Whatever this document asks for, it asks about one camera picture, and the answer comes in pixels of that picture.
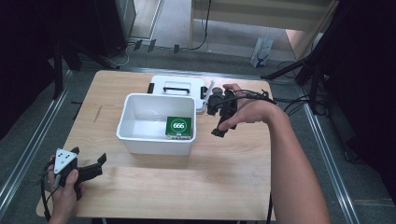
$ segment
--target fingers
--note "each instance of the fingers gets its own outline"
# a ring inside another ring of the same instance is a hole
[[[240,91],[242,90],[238,84],[233,83],[233,84],[224,84],[223,88],[226,90],[231,90],[231,91]]]
[[[70,172],[70,174],[66,178],[66,186],[71,185],[72,187],[78,180],[78,170],[74,169]]]
[[[78,170],[72,170],[66,178],[66,183],[64,184],[64,191],[66,193],[74,192],[74,185],[78,180]]]
[[[231,118],[224,120],[221,124],[219,124],[218,129],[220,131],[225,131],[227,129],[231,129],[233,126],[241,122],[237,114],[233,115]]]

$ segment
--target gray floor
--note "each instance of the gray floor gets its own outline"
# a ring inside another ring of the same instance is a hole
[[[164,1],[163,8],[167,7],[166,2],[168,1],[172,2],[172,0]],[[178,54],[174,54],[173,49],[160,48],[169,47],[161,40],[171,39],[171,37],[162,37],[170,34],[160,32],[166,31],[165,28],[161,27],[160,24],[157,24],[153,34],[159,44],[158,47],[152,52],[148,52],[147,46],[142,46],[139,50],[129,48],[129,62],[121,66],[120,70],[184,73],[197,76],[228,76],[259,80],[259,76],[271,74],[278,68],[290,63],[281,63],[282,61],[292,60],[290,46],[288,46],[288,41],[282,34],[284,32],[282,30],[274,30],[276,34],[273,34],[273,36],[276,36],[275,46],[277,46],[274,50],[279,50],[280,53],[274,53],[266,67],[254,68],[249,63],[247,54],[245,56],[235,55],[235,53],[230,53],[227,48],[222,51],[221,48],[218,48],[216,49],[218,50],[217,53],[203,49],[202,51],[184,50]],[[250,32],[250,29],[251,27],[247,27],[246,34]],[[241,26],[237,30],[244,33]],[[234,32],[224,32],[224,36],[232,35]],[[216,39],[214,39],[216,36],[209,36],[208,48],[212,46],[210,41],[216,42]],[[185,43],[182,41],[185,41],[185,39],[177,41],[177,43]],[[116,63],[125,63],[127,57],[126,54],[120,53],[111,60]],[[32,136],[36,136],[35,131],[40,126],[40,121],[45,117],[51,104],[57,103],[51,100],[53,85],[50,85],[37,97],[35,103],[23,114],[8,135],[0,141],[0,150],[3,152],[3,156],[0,157],[0,169],[2,171],[0,173],[0,185],[4,186],[7,181],[13,181],[9,177],[16,173],[23,177],[20,183],[14,184],[18,187],[16,191],[10,191],[8,195],[10,201],[9,204],[6,204],[8,205],[7,209],[5,211],[1,210],[4,212],[4,214],[0,213],[1,223],[45,222],[43,217],[38,217],[35,213],[35,207],[39,200],[39,186],[36,185],[38,174],[54,150],[62,147],[73,125],[73,117],[78,112],[78,105],[71,104],[71,102],[83,102],[94,74],[103,69],[86,57],[82,57],[82,61],[83,68],[80,72],[73,71],[66,76],[67,88],[64,98],[62,98],[64,100],[59,102],[61,103],[60,109],[53,117],[53,121],[49,123],[47,129],[42,130],[42,135],[35,139],[37,141],[36,145],[30,143]],[[293,76],[293,73],[289,73],[284,77],[270,81],[275,98],[296,99],[309,91],[309,85],[300,87],[294,84],[292,78],[287,78]],[[283,108],[286,105],[286,103],[280,103]],[[332,126],[331,120],[325,116],[312,118],[309,111],[306,106],[303,106],[290,119],[305,153],[317,173],[328,202],[332,223],[396,223],[395,206],[391,202],[378,174],[364,163],[351,164],[346,161],[343,145]],[[315,132],[313,127],[319,127],[320,129]],[[329,155],[334,162],[332,166],[329,166],[329,158],[326,158]],[[20,158],[27,159],[23,160],[27,162],[28,167],[25,172],[19,169],[20,166],[17,166]],[[75,223],[90,222],[89,218],[77,218],[75,221]]]

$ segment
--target power cord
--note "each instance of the power cord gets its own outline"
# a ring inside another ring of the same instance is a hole
[[[189,50],[197,50],[197,49],[200,49],[201,46],[206,42],[206,38],[207,38],[207,21],[209,21],[209,13],[210,13],[210,6],[211,6],[211,4],[212,4],[212,0],[209,0],[209,6],[208,6],[208,8],[207,8],[206,23],[205,23],[205,38],[204,38],[204,41],[202,42],[202,44],[201,44],[199,47],[194,48],[194,49],[189,49]]]

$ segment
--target black cable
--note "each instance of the black cable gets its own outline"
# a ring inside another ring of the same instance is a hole
[[[45,216],[47,221],[50,221],[50,210],[48,208],[48,199],[49,198],[46,199],[45,180],[46,180],[47,174],[49,173],[49,171],[48,171],[49,167],[51,165],[53,165],[54,163],[55,163],[55,158],[52,158],[51,161],[49,161],[46,164],[46,166],[44,167],[43,174],[42,174],[41,179],[40,179],[40,183],[41,183],[41,199],[42,199],[43,205],[44,205],[44,216]]]
[[[206,15],[206,24],[205,24],[205,38],[202,44],[195,48],[195,49],[189,49],[189,50],[197,50],[199,49],[205,42],[206,42],[206,37],[207,37],[207,21],[209,21],[209,12],[210,12],[210,5],[212,4],[212,0],[209,0],[209,7],[207,8],[207,15]]]
[[[282,64],[282,63],[295,63],[294,61],[283,61],[283,62],[281,62],[281,63],[279,63],[278,65],[277,65],[277,71],[280,71],[280,65]],[[294,77],[289,77],[289,76],[287,76],[287,73],[286,74],[284,74],[283,76],[284,77],[287,77],[287,78],[296,78],[297,77],[297,74],[294,72],[294,70],[292,70],[291,71],[293,74],[294,74]]]
[[[267,213],[266,224],[270,224],[271,223],[272,210],[273,210],[273,202],[272,202],[272,194],[270,192],[270,200],[269,200],[269,203],[268,203],[268,213]]]

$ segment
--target black handle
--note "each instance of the black handle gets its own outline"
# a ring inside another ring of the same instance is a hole
[[[189,89],[184,89],[184,88],[174,88],[174,87],[164,87],[163,91],[186,91],[187,93],[190,93]]]

